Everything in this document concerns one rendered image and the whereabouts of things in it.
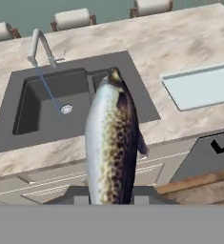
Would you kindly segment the silver tap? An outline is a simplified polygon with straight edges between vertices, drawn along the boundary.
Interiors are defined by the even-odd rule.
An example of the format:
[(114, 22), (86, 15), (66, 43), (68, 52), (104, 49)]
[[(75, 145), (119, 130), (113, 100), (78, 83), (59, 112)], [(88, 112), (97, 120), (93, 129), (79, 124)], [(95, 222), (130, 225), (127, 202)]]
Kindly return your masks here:
[(55, 58), (53, 56), (51, 48), (49, 46), (49, 43), (47, 41), (47, 38), (46, 38), (45, 34), (39, 29), (34, 29), (33, 32), (32, 32), (31, 45), (30, 45), (29, 54), (28, 54), (27, 59), (34, 66), (38, 65), (38, 63), (36, 61), (36, 53), (37, 53), (38, 41), (41, 41), (42, 46), (44, 47), (44, 50), (45, 50), (46, 55), (48, 57), (49, 63), (55, 69), (57, 67), (57, 62), (63, 60), (63, 57)]

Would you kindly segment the beige cupboard door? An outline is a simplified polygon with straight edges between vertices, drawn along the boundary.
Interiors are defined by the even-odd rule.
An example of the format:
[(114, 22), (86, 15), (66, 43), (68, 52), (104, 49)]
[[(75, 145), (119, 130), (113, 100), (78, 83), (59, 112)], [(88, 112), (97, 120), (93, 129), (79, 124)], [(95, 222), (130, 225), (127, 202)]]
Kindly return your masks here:
[[(150, 161), (140, 163), (135, 172), (135, 186), (154, 185), (157, 181), (164, 165), (162, 163), (153, 164)], [(62, 196), (73, 186), (87, 186), (88, 178), (85, 173), (68, 175), (64, 178), (55, 179), (51, 182), (41, 183), (37, 188), (31, 188), (30, 192), (22, 193), (21, 196), (44, 204), (56, 197)]]
[(0, 203), (7, 205), (29, 204), (30, 201), (22, 197), (22, 194), (32, 184), (34, 184), (33, 180), (22, 176), (0, 178)]

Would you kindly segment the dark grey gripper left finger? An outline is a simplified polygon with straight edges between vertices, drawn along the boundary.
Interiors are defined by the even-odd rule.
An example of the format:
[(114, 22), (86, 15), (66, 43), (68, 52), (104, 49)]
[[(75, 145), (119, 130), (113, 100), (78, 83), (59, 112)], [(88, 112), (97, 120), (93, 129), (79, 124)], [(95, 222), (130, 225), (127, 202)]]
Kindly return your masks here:
[(47, 204), (89, 205), (91, 203), (87, 186), (70, 186), (63, 195), (47, 201)]

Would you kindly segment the pale blue tray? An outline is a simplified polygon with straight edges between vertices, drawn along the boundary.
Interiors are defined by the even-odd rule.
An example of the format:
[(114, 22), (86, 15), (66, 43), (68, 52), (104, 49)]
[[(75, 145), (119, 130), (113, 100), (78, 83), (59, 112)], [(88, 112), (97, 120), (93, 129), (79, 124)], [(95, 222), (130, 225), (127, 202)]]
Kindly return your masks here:
[(224, 103), (224, 64), (162, 75), (161, 82), (181, 112)]

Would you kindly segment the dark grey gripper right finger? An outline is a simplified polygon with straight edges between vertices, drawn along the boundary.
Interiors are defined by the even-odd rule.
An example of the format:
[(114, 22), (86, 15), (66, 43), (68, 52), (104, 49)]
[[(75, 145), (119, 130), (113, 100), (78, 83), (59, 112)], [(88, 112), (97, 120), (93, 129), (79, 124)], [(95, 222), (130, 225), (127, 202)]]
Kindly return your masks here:
[(133, 205), (156, 205), (176, 204), (176, 201), (159, 194), (154, 186), (134, 186), (131, 203)]

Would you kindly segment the silver spotted fish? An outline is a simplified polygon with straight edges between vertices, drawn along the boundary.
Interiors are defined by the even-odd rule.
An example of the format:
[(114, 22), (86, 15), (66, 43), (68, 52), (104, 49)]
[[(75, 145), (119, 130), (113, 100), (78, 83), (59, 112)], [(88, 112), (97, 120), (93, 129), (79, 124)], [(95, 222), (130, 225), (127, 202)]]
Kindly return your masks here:
[(85, 128), (90, 200), (126, 204), (132, 200), (136, 159), (149, 149), (139, 130), (136, 107), (117, 68), (102, 79)]

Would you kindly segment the grey dishwasher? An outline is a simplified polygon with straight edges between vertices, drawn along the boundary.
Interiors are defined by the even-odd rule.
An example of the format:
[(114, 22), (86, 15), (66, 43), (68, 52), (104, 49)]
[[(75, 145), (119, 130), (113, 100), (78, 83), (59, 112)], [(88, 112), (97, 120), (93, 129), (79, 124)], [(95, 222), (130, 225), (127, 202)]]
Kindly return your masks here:
[(211, 146), (211, 142), (216, 138), (224, 140), (224, 132), (199, 137), (171, 183), (197, 175), (224, 171), (224, 153), (217, 154)]

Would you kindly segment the dark grey sink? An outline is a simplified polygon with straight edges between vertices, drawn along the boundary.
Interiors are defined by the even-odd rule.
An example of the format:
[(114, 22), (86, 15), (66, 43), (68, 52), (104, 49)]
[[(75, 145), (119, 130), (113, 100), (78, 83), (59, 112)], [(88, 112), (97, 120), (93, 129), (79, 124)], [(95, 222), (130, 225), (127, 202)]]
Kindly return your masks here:
[(158, 120), (127, 51), (63, 62), (56, 68), (14, 71), (0, 107), (0, 153), (82, 135), (94, 93), (113, 67), (132, 93), (139, 121)]

